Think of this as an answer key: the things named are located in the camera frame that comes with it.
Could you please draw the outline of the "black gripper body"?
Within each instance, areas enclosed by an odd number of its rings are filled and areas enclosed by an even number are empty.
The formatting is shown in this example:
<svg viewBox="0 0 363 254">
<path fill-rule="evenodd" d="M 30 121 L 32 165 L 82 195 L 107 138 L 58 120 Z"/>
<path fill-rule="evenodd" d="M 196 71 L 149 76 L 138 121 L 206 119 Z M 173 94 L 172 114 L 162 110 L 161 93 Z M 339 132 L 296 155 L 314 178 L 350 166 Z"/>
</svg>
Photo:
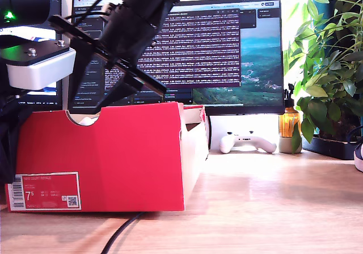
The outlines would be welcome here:
<svg viewBox="0 0 363 254">
<path fill-rule="evenodd" d="M 161 8 L 146 19 L 124 5 L 117 5 L 109 14 L 102 35 L 97 39 L 92 39 L 86 32 L 59 15 L 51 16 L 49 21 L 52 27 L 70 38 L 71 43 L 92 44 L 94 55 L 105 60 L 107 65 L 130 74 L 144 86 L 163 95 L 167 90 L 166 86 L 139 69 L 137 62 L 145 49 L 153 43 L 153 38 L 163 26 L 166 16 L 167 10 Z"/>
<path fill-rule="evenodd" d="M 19 99 L 28 93 L 23 88 L 14 88 L 9 84 L 9 76 L 5 63 L 1 64 L 1 109 L 22 109 Z"/>
</svg>

